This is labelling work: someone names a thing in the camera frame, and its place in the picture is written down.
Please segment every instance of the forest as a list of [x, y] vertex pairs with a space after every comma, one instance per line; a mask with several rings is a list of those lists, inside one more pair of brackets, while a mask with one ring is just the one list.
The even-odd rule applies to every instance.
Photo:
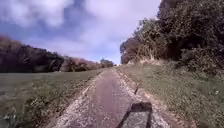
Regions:
[[1, 73], [80, 72], [113, 67], [102, 59], [100, 63], [77, 57], [64, 57], [46, 49], [34, 48], [7, 36], [0, 36]]
[[143, 19], [120, 46], [121, 62], [151, 57], [216, 75], [224, 69], [224, 1], [162, 0], [156, 19]]

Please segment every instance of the blue sky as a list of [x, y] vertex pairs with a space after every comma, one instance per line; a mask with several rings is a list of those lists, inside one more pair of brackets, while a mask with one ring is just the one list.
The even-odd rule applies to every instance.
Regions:
[[0, 0], [0, 34], [62, 55], [120, 63], [120, 44], [160, 0]]

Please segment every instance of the grass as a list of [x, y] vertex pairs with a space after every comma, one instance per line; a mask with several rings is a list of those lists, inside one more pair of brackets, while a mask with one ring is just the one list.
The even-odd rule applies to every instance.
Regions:
[[195, 120], [199, 128], [224, 127], [224, 77], [155, 65], [122, 66], [118, 70], [160, 98], [169, 111]]
[[0, 127], [35, 128], [48, 123], [99, 72], [0, 74]]

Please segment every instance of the grassy field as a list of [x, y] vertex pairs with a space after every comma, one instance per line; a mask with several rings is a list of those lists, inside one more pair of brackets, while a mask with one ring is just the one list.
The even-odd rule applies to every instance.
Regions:
[[0, 74], [0, 128], [48, 123], [99, 72]]
[[199, 128], [224, 127], [224, 80], [169, 66], [122, 66], [128, 75], [160, 98], [185, 120], [195, 120]]

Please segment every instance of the path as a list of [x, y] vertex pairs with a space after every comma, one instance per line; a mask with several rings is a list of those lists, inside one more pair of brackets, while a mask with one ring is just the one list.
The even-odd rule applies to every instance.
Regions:
[[152, 105], [134, 94], [115, 70], [97, 76], [54, 128], [169, 128]]

